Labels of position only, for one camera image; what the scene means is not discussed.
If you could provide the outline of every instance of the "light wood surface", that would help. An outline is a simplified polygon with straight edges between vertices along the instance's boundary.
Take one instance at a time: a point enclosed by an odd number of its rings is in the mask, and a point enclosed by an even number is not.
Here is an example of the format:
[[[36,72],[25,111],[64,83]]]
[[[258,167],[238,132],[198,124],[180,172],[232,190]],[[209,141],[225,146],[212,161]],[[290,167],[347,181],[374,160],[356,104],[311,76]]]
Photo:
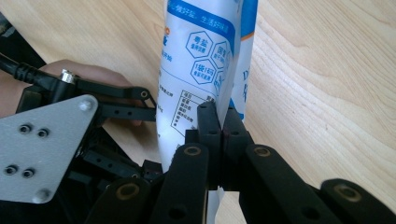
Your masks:
[[[0,1],[47,62],[124,74],[157,94],[163,2]],[[261,0],[247,129],[314,187],[351,180],[396,212],[396,1]],[[157,161],[154,124],[107,126],[133,159]],[[243,223],[226,194],[218,223]]]

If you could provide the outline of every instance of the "orange stripe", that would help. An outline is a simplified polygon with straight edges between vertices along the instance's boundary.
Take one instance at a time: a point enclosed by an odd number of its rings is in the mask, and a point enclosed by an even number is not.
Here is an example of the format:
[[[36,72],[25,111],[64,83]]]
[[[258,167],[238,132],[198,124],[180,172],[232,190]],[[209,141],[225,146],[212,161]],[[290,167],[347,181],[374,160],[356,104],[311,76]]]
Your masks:
[[[254,35],[254,31],[253,31],[252,33],[248,34],[248,35],[242,36],[241,41],[244,41],[244,40],[246,40],[246,39],[249,39],[249,38],[251,38],[253,35]]]

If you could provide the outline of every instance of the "human hand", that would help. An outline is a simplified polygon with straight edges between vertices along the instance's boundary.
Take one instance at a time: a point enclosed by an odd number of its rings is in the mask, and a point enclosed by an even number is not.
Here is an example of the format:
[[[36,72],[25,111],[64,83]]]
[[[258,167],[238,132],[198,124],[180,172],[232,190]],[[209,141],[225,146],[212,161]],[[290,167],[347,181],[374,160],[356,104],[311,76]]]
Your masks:
[[[67,69],[84,79],[94,80],[118,87],[130,87],[132,84],[120,73],[111,71],[104,67],[75,63],[69,60],[60,60],[49,63],[40,70],[54,75],[60,75],[63,69]],[[9,74],[0,71],[0,118],[15,113],[21,93],[28,84],[15,80]],[[139,105],[140,102],[128,101],[127,104]],[[140,120],[133,120],[133,125],[139,125]]]

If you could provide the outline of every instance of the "metal plate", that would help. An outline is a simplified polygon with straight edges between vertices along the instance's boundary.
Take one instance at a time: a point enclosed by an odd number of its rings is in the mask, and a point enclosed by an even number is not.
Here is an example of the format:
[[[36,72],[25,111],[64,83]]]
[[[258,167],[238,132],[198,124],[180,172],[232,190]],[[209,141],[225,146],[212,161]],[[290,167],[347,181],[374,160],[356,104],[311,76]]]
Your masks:
[[[50,201],[97,107],[83,95],[0,119],[0,200]]]

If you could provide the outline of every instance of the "wood grain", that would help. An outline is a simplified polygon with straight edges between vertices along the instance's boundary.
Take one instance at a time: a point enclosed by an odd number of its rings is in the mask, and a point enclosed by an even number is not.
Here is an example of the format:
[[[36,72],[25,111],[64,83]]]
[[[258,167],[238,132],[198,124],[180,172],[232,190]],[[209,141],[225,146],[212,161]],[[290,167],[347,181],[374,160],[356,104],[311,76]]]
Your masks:
[[[157,94],[163,2],[11,1],[1,12],[43,59],[124,74]],[[396,2],[261,0],[246,126],[309,184],[342,177],[396,212]],[[155,127],[107,127],[158,160]],[[226,194],[218,223],[243,223]]]

